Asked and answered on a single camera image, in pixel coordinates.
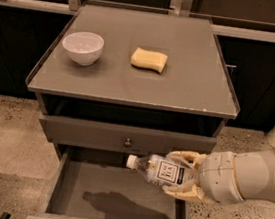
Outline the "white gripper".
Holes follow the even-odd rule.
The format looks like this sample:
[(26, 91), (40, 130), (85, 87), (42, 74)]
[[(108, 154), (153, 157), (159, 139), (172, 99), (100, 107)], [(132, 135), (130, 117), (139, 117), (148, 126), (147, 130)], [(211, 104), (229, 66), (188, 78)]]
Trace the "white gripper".
[(235, 204), (244, 201), (237, 183), (235, 172), (236, 154), (233, 152), (214, 152), (206, 156), (195, 151), (172, 151), (166, 156), (176, 164), (197, 171), (199, 184), (189, 188), (163, 186), (163, 192), (177, 200), (193, 203)]

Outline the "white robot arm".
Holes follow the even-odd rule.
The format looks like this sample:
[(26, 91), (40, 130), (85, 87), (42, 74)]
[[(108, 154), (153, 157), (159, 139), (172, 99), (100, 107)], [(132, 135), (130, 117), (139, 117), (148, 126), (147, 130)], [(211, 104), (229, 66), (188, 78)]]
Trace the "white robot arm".
[(162, 189), (170, 197), (193, 202), (235, 204), (254, 199), (275, 203), (275, 126), (267, 139), (273, 148), (259, 152), (170, 152), (169, 159), (185, 164), (194, 179)]

